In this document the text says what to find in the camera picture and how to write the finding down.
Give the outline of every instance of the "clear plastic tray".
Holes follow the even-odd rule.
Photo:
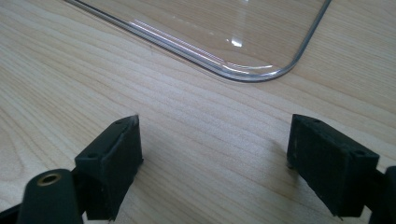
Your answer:
[[[331,0],[65,0],[232,80],[280,77]]]

